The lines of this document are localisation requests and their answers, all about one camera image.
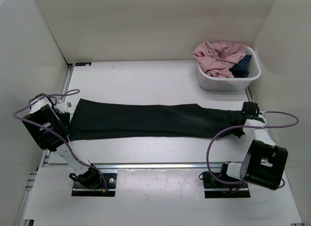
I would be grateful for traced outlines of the black trousers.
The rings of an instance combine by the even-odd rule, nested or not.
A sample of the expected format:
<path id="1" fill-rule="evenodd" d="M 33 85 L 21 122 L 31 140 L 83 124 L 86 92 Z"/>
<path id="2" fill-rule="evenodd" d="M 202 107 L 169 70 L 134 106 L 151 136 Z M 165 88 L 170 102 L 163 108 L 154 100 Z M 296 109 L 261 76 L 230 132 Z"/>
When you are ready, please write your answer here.
<path id="1" fill-rule="evenodd" d="M 69 139 L 194 137 L 210 139 L 245 122 L 241 111 L 198 104 L 125 105 L 80 99 L 69 125 Z"/>

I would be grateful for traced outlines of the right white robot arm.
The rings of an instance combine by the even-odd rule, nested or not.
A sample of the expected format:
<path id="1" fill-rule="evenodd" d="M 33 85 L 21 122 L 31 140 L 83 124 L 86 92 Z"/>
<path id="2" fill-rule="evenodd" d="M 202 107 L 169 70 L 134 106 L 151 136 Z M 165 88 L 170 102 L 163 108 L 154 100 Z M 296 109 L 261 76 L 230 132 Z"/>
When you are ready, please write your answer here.
<path id="1" fill-rule="evenodd" d="M 243 181 L 276 190 L 282 180 L 287 149 L 277 146 L 264 130 L 266 122 L 259 115 L 257 103 L 244 102 L 242 116 L 234 124 L 252 126 L 233 129 L 233 135 L 246 135 L 251 140 L 250 147 L 242 163 L 227 161 L 221 166 L 219 183 L 229 187 L 235 181 Z"/>

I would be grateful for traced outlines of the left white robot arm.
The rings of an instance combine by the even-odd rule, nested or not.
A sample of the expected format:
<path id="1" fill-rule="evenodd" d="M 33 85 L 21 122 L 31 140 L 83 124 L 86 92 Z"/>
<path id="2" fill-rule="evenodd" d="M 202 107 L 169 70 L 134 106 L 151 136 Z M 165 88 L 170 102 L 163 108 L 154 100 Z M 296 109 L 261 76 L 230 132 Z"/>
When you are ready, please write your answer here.
<path id="1" fill-rule="evenodd" d="M 30 112 L 19 118 L 42 150 L 61 157 L 73 170 L 70 179 L 86 188 L 104 188 L 103 174 L 93 164 L 81 161 L 69 145 L 70 113 L 57 108 L 55 95 L 41 93 L 29 100 Z"/>

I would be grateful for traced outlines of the navy blue garment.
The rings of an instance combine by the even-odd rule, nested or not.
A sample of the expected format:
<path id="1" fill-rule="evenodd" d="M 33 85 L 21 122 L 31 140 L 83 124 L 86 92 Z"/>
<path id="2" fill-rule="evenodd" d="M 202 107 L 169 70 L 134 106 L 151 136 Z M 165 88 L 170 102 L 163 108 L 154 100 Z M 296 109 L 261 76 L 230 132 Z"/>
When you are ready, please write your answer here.
<path id="1" fill-rule="evenodd" d="M 233 74 L 234 78 L 247 78 L 249 75 L 248 67 L 250 61 L 252 59 L 252 55 L 246 55 L 243 59 L 241 59 L 237 64 L 235 64 L 229 70 Z"/>

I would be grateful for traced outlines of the small dark label sticker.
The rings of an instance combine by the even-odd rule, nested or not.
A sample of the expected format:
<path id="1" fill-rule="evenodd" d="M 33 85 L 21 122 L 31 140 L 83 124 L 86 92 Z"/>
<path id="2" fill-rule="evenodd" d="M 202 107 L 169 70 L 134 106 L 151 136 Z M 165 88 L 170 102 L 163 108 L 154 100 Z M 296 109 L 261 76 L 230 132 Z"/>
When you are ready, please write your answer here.
<path id="1" fill-rule="evenodd" d="M 76 67 L 85 67 L 85 66 L 91 66 L 91 62 L 77 62 L 75 63 Z"/>

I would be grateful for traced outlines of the pink garment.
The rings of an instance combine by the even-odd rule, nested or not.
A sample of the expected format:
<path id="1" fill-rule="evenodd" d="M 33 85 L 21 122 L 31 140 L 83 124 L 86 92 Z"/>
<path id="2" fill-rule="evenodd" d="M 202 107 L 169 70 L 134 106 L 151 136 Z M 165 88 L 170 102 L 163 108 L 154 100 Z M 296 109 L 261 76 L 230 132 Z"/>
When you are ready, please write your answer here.
<path id="1" fill-rule="evenodd" d="M 203 73 L 215 78 L 233 78 L 230 69 L 246 56 L 247 45 L 239 42 L 208 41 L 193 52 Z"/>

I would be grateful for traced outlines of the aluminium frame rail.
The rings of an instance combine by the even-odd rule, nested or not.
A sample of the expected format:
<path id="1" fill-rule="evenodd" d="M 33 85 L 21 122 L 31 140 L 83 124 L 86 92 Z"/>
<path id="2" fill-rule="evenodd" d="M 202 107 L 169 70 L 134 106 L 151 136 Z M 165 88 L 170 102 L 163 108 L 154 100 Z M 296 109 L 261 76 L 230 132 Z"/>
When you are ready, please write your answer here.
<path id="1" fill-rule="evenodd" d="M 220 168 L 222 163 L 210 164 L 211 169 Z M 207 169 L 206 163 L 95 163 L 99 169 Z M 69 167 L 65 163 L 44 163 L 39 168 L 62 168 Z"/>

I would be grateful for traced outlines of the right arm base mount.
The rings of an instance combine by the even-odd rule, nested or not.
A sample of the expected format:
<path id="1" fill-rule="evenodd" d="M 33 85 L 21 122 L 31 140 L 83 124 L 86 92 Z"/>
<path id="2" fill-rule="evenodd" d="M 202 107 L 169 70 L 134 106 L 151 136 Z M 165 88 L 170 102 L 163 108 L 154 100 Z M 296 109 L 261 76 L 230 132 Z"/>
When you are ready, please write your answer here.
<path id="1" fill-rule="evenodd" d="M 203 182 L 205 199 L 250 198 L 248 185 L 224 184 L 216 181 L 208 171 L 199 174 Z"/>

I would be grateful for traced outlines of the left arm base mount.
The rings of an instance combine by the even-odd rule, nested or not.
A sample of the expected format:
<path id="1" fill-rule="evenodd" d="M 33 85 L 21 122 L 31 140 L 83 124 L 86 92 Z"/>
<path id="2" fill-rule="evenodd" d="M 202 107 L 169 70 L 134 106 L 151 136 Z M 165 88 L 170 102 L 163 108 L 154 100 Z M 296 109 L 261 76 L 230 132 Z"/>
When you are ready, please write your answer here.
<path id="1" fill-rule="evenodd" d="M 74 173 L 69 174 L 69 178 L 73 181 L 72 196 L 79 197 L 114 197 L 117 185 L 117 173 L 109 171 L 103 173 L 104 178 L 100 174 L 95 174 L 93 171 L 87 174 L 92 174 L 91 178 L 82 180 Z"/>

